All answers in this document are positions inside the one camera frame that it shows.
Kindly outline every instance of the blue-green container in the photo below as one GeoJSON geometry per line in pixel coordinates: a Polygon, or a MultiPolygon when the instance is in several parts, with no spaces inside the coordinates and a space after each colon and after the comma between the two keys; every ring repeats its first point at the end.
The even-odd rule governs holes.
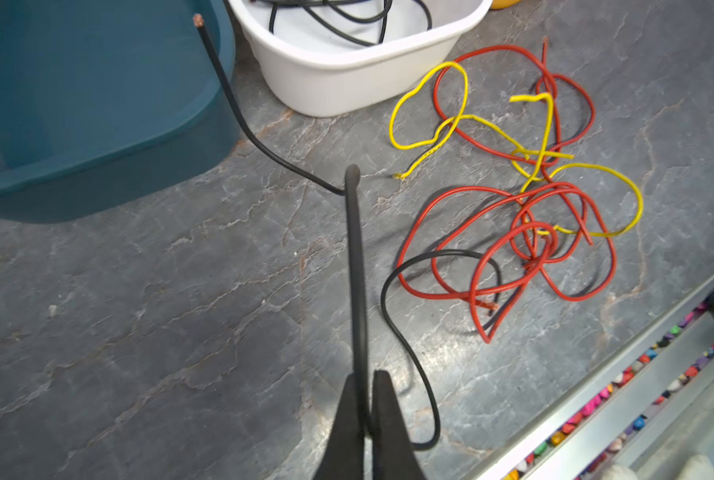
{"type": "Polygon", "coordinates": [[[221,0],[0,0],[0,218],[72,220],[212,168],[239,129],[221,0]]]}

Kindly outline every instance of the yellow object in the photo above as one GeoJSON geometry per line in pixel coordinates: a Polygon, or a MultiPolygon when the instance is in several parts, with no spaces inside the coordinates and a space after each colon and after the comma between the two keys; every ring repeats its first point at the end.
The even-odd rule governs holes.
{"type": "Polygon", "coordinates": [[[546,146],[549,144],[549,133],[551,132],[551,115],[554,113],[554,99],[552,96],[544,92],[538,95],[512,95],[509,98],[509,102],[515,101],[546,101],[548,108],[546,109],[546,127],[544,128],[544,139],[541,141],[541,149],[538,150],[538,159],[536,160],[536,166],[533,169],[533,174],[527,178],[525,184],[520,188],[520,193],[524,193],[527,187],[533,183],[533,180],[538,179],[538,174],[541,172],[541,163],[544,162],[544,156],[546,155],[546,146]]]}
{"type": "MultiPolygon", "coordinates": [[[[592,168],[592,169],[594,169],[594,170],[602,170],[603,172],[607,172],[607,173],[609,173],[609,174],[611,174],[611,175],[613,175],[613,176],[615,176],[615,177],[620,178],[621,180],[623,180],[624,183],[626,183],[627,185],[629,185],[629,187],[630,187],[630,188],[632,189],[632,191],[634,192],[634,195],[637,197],[637,213],[634,215],[634,218],[632,219],[632,221],[631,221],[628,225],[626,225],[625,227],[623,227],[621,230],[617,230],[617,231],[614,231],[614,232],[608,232],[607,234],[604,234],[603,232],[589,232],[589,235],[592,235],[592,236],[601,236],[601,237],[603,237],[603,238],[610,238],[610,237],[612,237],[612,236],[619,236],[619,235],[621,235],[621,234],[625,234],[626,232],[628,232],[629,230],[631,230],[632,228],[634,228],[635,225],[637,225],[637,222],[639,222],[639,221],[640,221],[640,218],[642,218],[642,212],[645,210],[645,204],[644,204],[644,201],[642,200],[642,192],[640,192],[640,189],[636,186],[636,184],[635,184],[634,182],[632,182],[626,175],[621,174],[620,172],[617,172],[617,171],[615,171],[615,170],[612,169],[612,168],[603,167],[602,165],[593,165],[593,164],[567,164],[567,165],[562,165],[561,167],[555,168],[554,171],[552,171],[552,172],[549,174],[549,178],[554,177],[554,174],[555,174],[555,173],[557,173],[557,172],[559,172],[559,171],[562,171],[562,170],[565,170],[565,169],[567,169],[567,168],[592,168]]],[[[559,225],[555,226],[555,227],[554,227],[554,230],[557,230],[558,232],[562,232],[563,234],[575,234],[575,233],[577,233],[577,232],[575,232],[575,231],[573,231],[573,230],[568,230],[567,228],[563,228],[562,226],[559,226],[559,225]]]]}
{"type": "MultiPolygon", "coordinates": [[[[442,129],[447,127],[450,124],[452,124],[452,125],[451,125],[450,129],[448,130],[448,133],[445,134],[445,136],[442,138],[442,140],[439,141],[439,143],[437,143],[433,148],[424,152],[424,154],[422,154],[415,162],[413,162],[413,164],[410,166],[410,168],[408,168],[405,172],[403,172],[401,174],[395,174],[394,175],[395,178],[400,178],[401,180],[404,180],[410,174],[412,174],[413,170],[415,170],[421,164],[422,161],[429,158],[434,152],[439,150],[442,147],[442,145],[445,144],[445,142],[447,142],[450,139],[451,135],[453,134],[455,129],[458,127],[458,122],[460,122],[461,120],[476,120],[476,121],[480,122],[481,124],[492,128],[500,136],[509,140],[509,142],[511,142],[515,146],[515,152],[523,154],[525,156],[525,158],[529,158],[529,155],[538,155],[539,159],[542,159],[543,157],[557,157],[557,158],[568,158],[568,159],[573,158],[573,155],[546,151],[546,142],[548,141],[551,123],[549,123],[546,126],[546,132],[544,134],[544,137],[545,137],[544,138],[544,148],[540,151],[535,151],[535,150],[525,149],[525,147],[523,147],[518,141],[516,141],[515,139],[513,139],[512,137],[507,135],[507,133],[505,131],[503,131],[502,129],[498,128],[496,126],[496,124],[494,124],[488,120],[485,120],[482,117],[477,117],[477,115],[472,115],[472,114],[464,115],[464,110],[466,109],[468,94],[469,94],[469,78],[467,77],[467,74],[466,74],[466,71],[464,70],[464,68],[455,62],[445,62],[445,63],[439,64],[436,67],[434,67],[429,73],[427,73],[421,79],[421,81],[419,82],[419,85],[416,88],[414,88],[413,90],[409,91],[408,93],[406,93],[405,95],[402,96],[400,101],[397,102],[397,104],[395,105],[395,109],[391,112],[391,117],[389,119],[389,140],[391,141],[391,144],[395,148],[398,148],[400,150],[411,150],[413,148],[424,147],[426,145],[431,145],[431,144],[437,143],[437,140],[439,139],[440,134],[442,133],[442,129]],[[395,122],[397,120],[397,113],[400,111],[400,108],[402,107],[402,105],[405,103],[405,101],[408,101],[408,99],[410,97],[413,97],[414,95],[416,95],[424,87],[426,82],[429,81],[429,79],[432,77],[432,75],[439,72],[443,68],[450,68],[450,67],[455,68],[456,70],[458,70],[458,72],[461,72],[461,74],[464,76],[464,99],[463,99],[463,101],[461,101],[461,109],[458,110],[458,115],[455,115],[454,117],[447,118],[445,121],[443,121],[440,124],[440,126],[437,127],[437,130],[435,131],[435,136],[430,138],[429,140],[417,141],[410,145],[403,145],[403,144],[398,143],[397,140],[395,139],[395,122]]],[[[510,99],[510,101],[518,101],[518,100],[514,100],[515,98],[524,99],[524,98],[533,98],[533,97],[535,97],[536,100],[543,100],[544,98],[549,98],[548,101],[551,102],[552,107],[554,106],[554,102],[553,102],[554,99],[548,93],[543,93],[540,95],[515,95],[514,97],[512,97],[512,99],[510,99]]],[[[550,115],[551,115],[552,111],[553,111],[553,108],[550,108],[549,109],[550,115]]],[[[531,176],[525,170],[523,170],[522,167],[520,167],[516,162],[513,161],[512,164],[525,177],[528,177],[529,179],[531,178],[531,176]]],[[[536,177],[538,171],[539,171],[538,169],[535,170],[535,172],[532,176],[533,180],[543,180],[541,178],[536,177]]]]}
{"type": "Polygon", "coordinates": [[[565,434],[563,432],[554,432],[554,435],[551,436],[551,444],[556,447],[560,445],[564,439],[565,434]]]}
{"type": "Polygon", "coordinates": [[[510,7],[520,0],[493,0],[491,10],[501,10],[502,8],[510,7]]]}
{"type": "Polygon", "coordinates": [[[461,121],[461,115],[464,114],[464,109],[466,108],[466,101],[469,98],[469,78],[466,75],[466,71],[464,70],[463,67],[461,67],[459,64],[456,62],[445,62],[437,65],[436,67],[432,68],[429,73],[427,73],[422,79],[421,82],[419,83],[419,86],[414,88],[413,90],[410,90],[408,93],[402,96],[399,102],[395,105],[395,109],[391,112],[391,118],[389,119],[389,139],[391,140],[391,144],[395,146],[395,148],[401,149],[401,150],[410,150],[412,148],[417,148],[417,147],[423,147],[425,145],[431,145],[437,141],[437,139],[440,137],[440,131],[442,130],[442,127],[440,126],[437,131],[435,132],[435,136],[429,140],[422,140],[422,141],[417,141],[414,144],[410,145],[402,145],[397,143],[397,140],[395,140],[395,119],[397,118],[397,112],[399,112],[400,107],[402,104],[407,101],[410,97],[414,96],[417,94],[421,88],[426,84],[426,82],[429,81],[429,78],[431,78],[432,75],[435,73],[439,72],[443,68],[455,68],[458,70],[458,72],[461,72],[461,74],[464,76],[464,99],[461,101],[461,110],[458,110],[458,115],[453,117],[452,120],[452,125],[450,129],[448,130],[448,133],[445,134],[445,136],[442,138],[442,140],[436,144],[434,147],[430,148],[429,150],[426,151],[423,155],[421,155],[413,164],[408,168],[408,171],[404,172],[403,174],[395,174],[395,178],[400,178],[403,180],[404,178],[407,178],[408,175],[413,173],[413,170],[415,170],[416,167],[418,167],[422,161],[426,160],[430,155],[432,155],[435,151],[439,150],[442,145],[445,144],[446,141],[448,141],[448,138],[451,137],[455,129],[458,127],[458,122],[461,121]]]}
{"type": "MultiPolygon", "coordinates": [[[[513,5],[514,3],[518,2],[519,0],[507,0],[509,5],[513,5]]],[[[413,170],[415,170],[421,162],[429,158],[434,152],[442,148],[442,146],[450,139],[451,135],[453,132],[455,132],[455,129],[458,127],[458,123],[461,120],[476,120],[477,122],[486,125],[487,127],[495,130],[500,136],[504,137],[506,140],[508,140],[510,143],[512,143],[515,146],[515,149],[512,151],[512,154],[522,154],[525,156],[525,159],[529,159],[531,155],[536,155],[536,163],[535,167],[533,169],[532,174],[528,174],[524,168],[522,168],[516,161],[512,160],[512,165],[515,167],[515,169],[522,174],[524,177],[527,178],[525,183],[523,184],[522,188],[520,188],[520,192],[524,193],[527,190],[527,187],[529,187],[533,182],[535,181],[545,181],[544,178],[540,178],[538,175],[540,174],[540,168],[541,165],[544,162],[545,157],[554,157],[554,158],[568,158],[572,159],[573,155],[569,154],[562,154],[559,152],[552,152],[552,151],[546,151],[546,146],[549,143],[549,135],[551,132],[551,123],[552,123],[552,115],[554,113],[554,98],[549,94],[548,92],[544,92],[538,95],[513,95],[512,97],[509,98],[510,102],[515,102],[515,101],[529,101],[529,102],[535,102],[535,101],[545,101],[547,108],[546,108],[546,125],[544,126],[544,137],[541,141],[541,147],[539,150],[528,150],[525,147],[523,147],[518,141],[510,137],[505,131],[502,129],[498,128],[498,126],[488,120],[485,120],[482,117],[477,117],[477,115],[473,114],[464,114],[464,111],[466,109],[466,104],[469,98],[469,78],[467,76],[466,70],[464,70],[463,67],[461,67],[458,63],[456,62],[445,62],[437,65],[436,67],[432,68],[419,82],[419,84],[414,88],[413,90],[409,91],[407,94],[403,95],[402,98],[400,99],[399,102],[395,105],[394,110],[391,112],[391,117],[389,119],[389,139],[391,141],[391,144],[394,145],[395,148],[398,148],[400,150],[411,150],[413,148],[418,148],[418,147],[424,147],[426,145],[434,145],[434,147],[430,148],[426,152],[424,152],[416,161],[414,161],[410,168],[408,168],[405,172],[401,174],[395,174],[395,178],[400,178],[401,180],[404,180],[407,178],[410,174],[413,173],[413,170]],[[435,136],[430,138],[429,140],[422,140],[415,142],[410,145],[403,145],[397,142],[395,139],[395,121],[397,120],[397,114],[402,107],[402,105],[405,103],[405,101],[408,101],[411,97],[416,95],[423,87],[424,85],[431,79],[432,75],[435,73],[439,72],[440,70],[444,68],[455,68],[458,70],[458,72],[461,72],[461,75],[464,77],[464,97],[461,100],[461,108],[458,110],[458,114],[456,114],[454,117],[450,117],[445,119],[439,127],[437,127],[437,130],[435,131],[435,136]],[[445,134],[445,136],[442,138],[442,140],[438,139],[440,138],[440,135],[442,133],[442,130],[445,127],[448,127],[448,133],[445,134]]],[[[561,172],[562,170],[566,170],[568,168],[591,168],[594,170],[601,170],[603,172],[607,172],[608,174],[611,174],[615,176],[616,178],[621,179],[625,184],[629,185],[629,187],[632,189],[634,192],[635,197],[637,198],[637,212],[634,215],[634,218],[632,221],[623,227],[621,230],[616,230],[613,232],[589,232],[589,235],[592,236],[601,236],[603,238],[611,238],[613,236],[618,236],[621,234],[625,234],[629,230],[631,230],[637,223],[640,221],[640,218],[642,218],[642,212],[644,211],[644,200],[642,198],[642,193],[640,192],[640,189],[636,186],[634,182],[632,182],[627,176],[619,173],[618,171],[613,170],[612,168],[608,167],[603,167],[602,165],[594,165],[594,164],[582,164],[582,163],[575,163],[575,164],[567,164],[567,165],[562,165],[560,167],[557,167],[549,173],[549,178],[553,178],[555,174],[561,172]]],[[[537,233],[540,235],[548,235],[549,232],[541,229],[536,229],[537,233]]],[[[570,230],[567,228],[564,228],[563,226],[555,225],[554,230],[557,230],[563,234],[569,234],[569,235],[574,235],[577,234],[578,232],[575,230],[570,230]]]]}

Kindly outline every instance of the white bin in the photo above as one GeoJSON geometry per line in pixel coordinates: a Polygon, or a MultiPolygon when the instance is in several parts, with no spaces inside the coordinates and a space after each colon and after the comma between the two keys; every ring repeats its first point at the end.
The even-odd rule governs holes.
{"type": "MultiPolygon", "coordinates": [[[[383,44],[362,47],[318,24],[302,8],[280,8],[275,34],[269,32],[271,8],[266,2],[229,0],[266,83],[293,110],[313,117],[332,117],[367,107],[410,90],[443,62],[464,32],[485,16],[491,0],[425,0],[434,27],[411,0],[394,0],[383,44]]],[[[343,9],[368,17],[382,1],[343,9]]],[[[315,7],[325,20],[352,36],[375,42],[380,22],[355,24],[329,7],[315,7]]]]}

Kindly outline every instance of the marble tile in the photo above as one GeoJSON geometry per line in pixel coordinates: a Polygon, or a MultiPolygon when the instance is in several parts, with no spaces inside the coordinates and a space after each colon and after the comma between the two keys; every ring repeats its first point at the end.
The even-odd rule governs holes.
{"type": "MultiPolygon", "coordinates": [[[[466,473],[714,272],[714,0],[524,0],[488,13],[451,58],[496,43],[538,53],[545,35],[550,69],[580,82],[597,106],[592,131],[567,151],[632,178],[646,213],[616,240],[619,269],[602,294],[563,302],[536,280],[489,346],[471,335],[464,305],[392,288],[390,311],[441,404],[441,444],[419,454],[429,478],[466,473]]],[[[389,143],[394,99],[337,118],[295,114],[238,42],[237,88],[259,136],[334,184],[349,164],[365,176],[371,365],[390,370],[411,436],[427,438],[429,406],[382,323],[381,284],[433,194],[521,179],[453,137],[400,184],[391,174],[416,153],[389,143]]],[[[543,110],[506,103],[530,90],[535,67],[503,53],[465,65],[469,111],[537,144],[543,110]]],[[[447,109],[460,86],[452,75],[443,84],[447,109]]],[[[425,138],[438,121],[425,93],[404,107],[400,138],[425,138]]],[[[561,93],[563,128],[574,132],[588,112],[568,88],[561,93]]],[[[595,197],[608,225],[631,218],[635,199],[623,183],[566,177],[595,197]]],[[[442,206],[412,250],[481,200],[442,206]]],[[[546,212],[566,219],[559,207],[546,212]]],[[[460,245],[481,248],[509,220],[484,221],[460,245]]],[[[0,220],[0,478],[311,476],[351,370],[345,248],[343,199],[246,140],[206,174],[100,214],[57,225],[0,220]]],[[[498,260],[517,274],[513,256],[498,260]]],[[[604,245],[586,246],[550,272],[576,292],[605,262],[604,245]]],[[[451,268],[465,279],[469,267],[451,268]]]]}

